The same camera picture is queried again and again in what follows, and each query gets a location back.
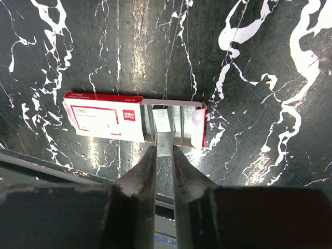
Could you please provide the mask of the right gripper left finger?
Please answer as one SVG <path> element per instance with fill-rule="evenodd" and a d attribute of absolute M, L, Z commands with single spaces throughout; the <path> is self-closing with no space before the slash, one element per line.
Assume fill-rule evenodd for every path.
<path fill-rule="evenodd" d="M 1 248 L 153 248 L 157 149 L 108 184 L 1 189 Z"/>

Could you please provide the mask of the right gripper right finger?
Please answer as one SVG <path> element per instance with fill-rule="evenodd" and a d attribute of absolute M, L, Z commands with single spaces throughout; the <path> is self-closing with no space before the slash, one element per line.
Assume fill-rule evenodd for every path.
<path fill-rule="evenodd" d="M 320 190 L 223 187 L 173 148 L 178 248 L 331 248 L 331 202 Z"/>

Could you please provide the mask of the silver staple strip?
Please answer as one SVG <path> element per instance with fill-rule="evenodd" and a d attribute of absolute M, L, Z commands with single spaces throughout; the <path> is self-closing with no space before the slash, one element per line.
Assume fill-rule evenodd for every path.
<path fill-rule="evenodd" d="M 173 154 L 175 131 L 158 132 L 156 137 L 157 157 L 169 157 Z"/>

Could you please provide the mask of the red white staple box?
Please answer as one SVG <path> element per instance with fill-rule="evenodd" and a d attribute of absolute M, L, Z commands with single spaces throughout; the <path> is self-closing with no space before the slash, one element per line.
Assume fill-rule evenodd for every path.
<path fill-rule="evenodd" d="M 175 145 L 205 146 L 207 106 L 203 102 L 67 92 L 63 106 L 78 135 L 141 143 L 155 142 L 155 128 L 167 116 L 156 109 L 166 108 Z"/>

